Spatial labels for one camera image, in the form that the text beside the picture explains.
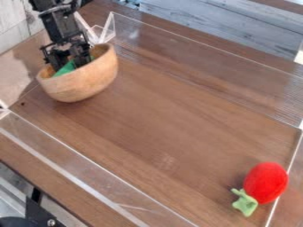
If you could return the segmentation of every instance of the green object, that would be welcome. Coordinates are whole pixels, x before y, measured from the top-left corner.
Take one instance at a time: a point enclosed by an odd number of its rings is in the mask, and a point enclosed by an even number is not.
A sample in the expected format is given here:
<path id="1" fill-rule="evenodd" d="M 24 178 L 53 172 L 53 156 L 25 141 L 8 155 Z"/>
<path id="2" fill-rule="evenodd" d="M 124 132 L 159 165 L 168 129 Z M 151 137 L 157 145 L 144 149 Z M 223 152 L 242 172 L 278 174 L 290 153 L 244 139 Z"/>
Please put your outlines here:
<path id="1" fill-rule="evenodd" d="M 239 196 L 239 200 L 234 202 L 232 207 L 239 209 L 246 217 L 251 216 L 258 208 L 258 201 L 246 194 L 244 189 L 239 191 L 234 188 L 232 193 Z"/>
<path id="2" fill-rule="evenodd" d="M 61 76 L 63 74 L 68 74 L 75 70 L 75 64 L 73 59 L 57 70 L 57 72 L 53 74 L 52 77 Z"/>

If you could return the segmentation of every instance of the red strawberry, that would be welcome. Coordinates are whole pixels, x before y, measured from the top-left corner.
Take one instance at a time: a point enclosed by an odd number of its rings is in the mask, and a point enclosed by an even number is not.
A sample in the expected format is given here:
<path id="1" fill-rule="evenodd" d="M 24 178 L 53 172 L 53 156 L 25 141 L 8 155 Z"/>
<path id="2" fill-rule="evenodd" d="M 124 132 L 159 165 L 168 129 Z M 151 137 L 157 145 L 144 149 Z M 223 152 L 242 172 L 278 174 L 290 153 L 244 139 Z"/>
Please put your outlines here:
<path id="1" fill-rule="evenodd" d="M 275 162 L 260 163 L 247 174 L 243 187 L 240 191 L 232 189 L 240 197 L 232 206 L 251 216 L 258 204 L 274 201 L 287 189 L 287 172 Z"/>

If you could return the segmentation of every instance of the toy strawberry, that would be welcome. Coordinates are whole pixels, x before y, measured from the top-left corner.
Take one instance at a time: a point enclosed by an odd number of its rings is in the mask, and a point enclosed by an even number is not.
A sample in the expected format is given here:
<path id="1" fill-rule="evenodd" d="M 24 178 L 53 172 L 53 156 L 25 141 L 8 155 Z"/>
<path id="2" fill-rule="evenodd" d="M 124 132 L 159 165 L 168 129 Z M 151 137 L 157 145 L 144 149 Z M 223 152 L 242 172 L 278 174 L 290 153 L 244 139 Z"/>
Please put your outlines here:
<path id="1" fill-rule="evenodd" d="M 263 162 L 248 172 L 243 189 L 232 189 L 232 193 L 240 197 L 232 207 L 244 216 L 251 216 L 258 204 L 274 201 L 286 189 L 287 171 L 275 162 Z"/>

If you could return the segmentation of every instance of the wooden bowl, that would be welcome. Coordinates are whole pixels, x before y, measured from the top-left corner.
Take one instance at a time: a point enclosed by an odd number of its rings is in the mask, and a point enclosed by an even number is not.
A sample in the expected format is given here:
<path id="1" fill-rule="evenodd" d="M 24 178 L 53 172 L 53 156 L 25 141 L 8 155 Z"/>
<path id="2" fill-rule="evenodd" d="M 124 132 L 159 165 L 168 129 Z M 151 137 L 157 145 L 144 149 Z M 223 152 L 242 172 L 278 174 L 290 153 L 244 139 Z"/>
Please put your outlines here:
<path id="1" fill-rule="evenodd" d="M 119 61 L 111 44 L 96 45 L 91 51 L 95 60 L 75 71 L 52 77 L 53 67 L 47 65 L 36 79 L 45 93 L 57 101 L 77 102 L 104 90 L 117 75 Z"/>

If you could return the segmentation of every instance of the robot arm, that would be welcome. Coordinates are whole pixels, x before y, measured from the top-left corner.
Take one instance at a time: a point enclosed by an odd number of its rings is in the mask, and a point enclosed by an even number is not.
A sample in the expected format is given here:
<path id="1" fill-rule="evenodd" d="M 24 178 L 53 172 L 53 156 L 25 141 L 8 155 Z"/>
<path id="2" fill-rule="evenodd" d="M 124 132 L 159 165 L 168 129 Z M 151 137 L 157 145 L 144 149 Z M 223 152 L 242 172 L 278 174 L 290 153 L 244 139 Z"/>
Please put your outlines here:
<path id="1" fill-rule="evenodd" d="M 91 62 L 89 43 L 85 33 L 79 29 L 73 12 L 88 1 L 80 0 L 29 0 L 39 11 L 52 43 L 41 47 L 45 62 L 57 71 L 73 58 L 75 68 Z"/>

